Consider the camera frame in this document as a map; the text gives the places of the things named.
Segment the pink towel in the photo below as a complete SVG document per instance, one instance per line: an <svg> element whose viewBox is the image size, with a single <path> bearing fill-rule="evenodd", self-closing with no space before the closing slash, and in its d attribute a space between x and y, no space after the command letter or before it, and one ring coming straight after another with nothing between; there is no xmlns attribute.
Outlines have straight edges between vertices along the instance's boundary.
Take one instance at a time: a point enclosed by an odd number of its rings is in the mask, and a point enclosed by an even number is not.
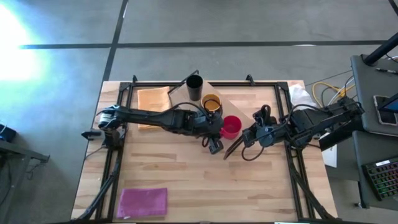
<svg viewBox="0 0 398 224"><path fill-rule="evenodd" d="M118 218L166 215L167 188L123 189Z"/></svg>

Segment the keyboard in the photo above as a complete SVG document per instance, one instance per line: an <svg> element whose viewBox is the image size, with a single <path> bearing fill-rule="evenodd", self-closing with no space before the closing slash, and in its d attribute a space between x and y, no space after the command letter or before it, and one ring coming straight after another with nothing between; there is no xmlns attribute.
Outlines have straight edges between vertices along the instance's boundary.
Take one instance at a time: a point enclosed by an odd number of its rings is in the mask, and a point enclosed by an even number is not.
<svg viewBox="0 0 398 224"><path fill-rule="evenodd" d="M378 200L398 196L398 157L362 166Z"/></svg>

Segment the computer monitor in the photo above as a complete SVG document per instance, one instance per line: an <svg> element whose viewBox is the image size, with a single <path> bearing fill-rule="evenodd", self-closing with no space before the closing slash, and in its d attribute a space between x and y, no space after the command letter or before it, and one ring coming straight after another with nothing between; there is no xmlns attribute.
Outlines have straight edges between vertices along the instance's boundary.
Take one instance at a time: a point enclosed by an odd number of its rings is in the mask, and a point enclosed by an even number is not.
<svg viewBox="0 0 398 224"><path fill-rule="evenodd" d="M378 106L378 110L398 113L398 93L390 98L386 98L385 102Z"/></svg>

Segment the black cup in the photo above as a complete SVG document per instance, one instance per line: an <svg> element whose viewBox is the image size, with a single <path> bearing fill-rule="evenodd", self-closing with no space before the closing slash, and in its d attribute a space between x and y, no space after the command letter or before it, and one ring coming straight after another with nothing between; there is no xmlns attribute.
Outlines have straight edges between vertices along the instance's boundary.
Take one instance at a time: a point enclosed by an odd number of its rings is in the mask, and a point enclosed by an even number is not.
<svg viewBox="0 0 398 224"><path fill-rule="evenodd" d="M201 89L203 88L203 79L199 75L191 75L187 78L187 87L189 98L192 101L200 100Z"/></svg>

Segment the wooden table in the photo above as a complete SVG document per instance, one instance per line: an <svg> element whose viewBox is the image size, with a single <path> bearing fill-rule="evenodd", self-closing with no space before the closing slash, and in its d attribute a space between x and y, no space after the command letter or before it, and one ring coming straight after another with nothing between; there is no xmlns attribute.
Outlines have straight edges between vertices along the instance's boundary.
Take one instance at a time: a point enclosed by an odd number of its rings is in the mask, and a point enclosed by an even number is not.
<svg viewBox="0 0 398 224"><path fill-rule="evenodd" d="M287 81L289 85L301 80ZM98 111L116 103L120 82L104 82ZM215 87L248 118L268 104L278 118L273 88ZM137 108L134 88L132 107ZM98 127L98 117L94 128ZM115 204L114 222L271 222L296 221L293 193L283 144L268 147L253 162L243 161L237 149L226 161L223 154L211 155L202 148L200 140L161 131L155 141L153 135L137 130L129 124ZM99 148L101 141L89 143L87 153ZM248 157L257 154L248 150ZM81 215L98 193L103 175L106 150L93 154L84 163L76 195L72 218ZM310 188L326 210L337 217L321 151L306 147L303 151ZM133 220L116 218L122 189L168 188L168 207L165 217ZM109 194L105 198L104 216ZM304 214L307 214L302 192Z"/></svg>

